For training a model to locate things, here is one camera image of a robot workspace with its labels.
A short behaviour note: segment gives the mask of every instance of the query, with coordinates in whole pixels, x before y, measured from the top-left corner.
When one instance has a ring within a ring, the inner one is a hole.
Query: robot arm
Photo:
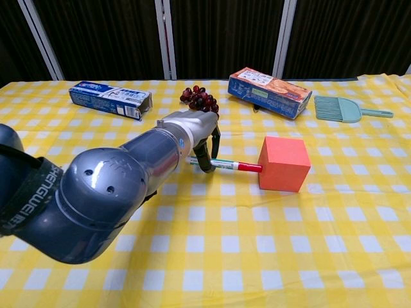
[[[191,149],[204,172],[214,170],[206,140],[213,136],[215,158],[217,120],[214,112],[175,112],[119,148],[77,155],[64,174],[44,158],[33,167],[30,156],[17,157],[17,134],[0,125],[0,187],[6,187],[0,193],[0,234],[14,234],[61,262],[93,260]]]

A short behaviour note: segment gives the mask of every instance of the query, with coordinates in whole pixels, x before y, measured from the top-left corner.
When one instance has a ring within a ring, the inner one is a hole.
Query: cardboard box
[[[228,92],[289,119],[306,108],[312,93],[248,67],[230,75]]]
[[[258,158],[261,189],[298,192],[311,168],[303,140],[267,136]]]
[[[71,100],[85,106],[141,121],[141,114],[152,108],[150,92],[131,90],[102,83],[82,81],[69,89]]]

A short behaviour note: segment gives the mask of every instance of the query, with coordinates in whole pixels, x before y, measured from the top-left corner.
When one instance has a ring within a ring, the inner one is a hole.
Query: brush bristles
[[[342,122],[340,103],[337,98],[316,96],[314,105],[317,119]]]

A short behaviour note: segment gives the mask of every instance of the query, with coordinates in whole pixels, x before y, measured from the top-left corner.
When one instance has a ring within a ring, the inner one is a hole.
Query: tablecloth
[[[393,119],[295,120],[227,93],[227,80],[103,81],[153,94],[135,121],[74,105],[71,81],[10,83],[0,122],[25,150],[67,168],[116,147],[175,110],[198,84],[217,98],[219,158],[257,162],[266,135],[305,141],[312,168],[299,193],[262,191],[254,173],[181,165],[96,260],[67,265],[0,238],[0,307],[410,307],[411,76],[296,84]]]

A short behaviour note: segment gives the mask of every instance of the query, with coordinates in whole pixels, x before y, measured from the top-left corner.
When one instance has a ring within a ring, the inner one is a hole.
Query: teal brush
[[[361,116],[394,117],[390,111],[360,108],[354,101],[346,98],[315,96],[315,113],[317,119],[343,123],[355,123]]]

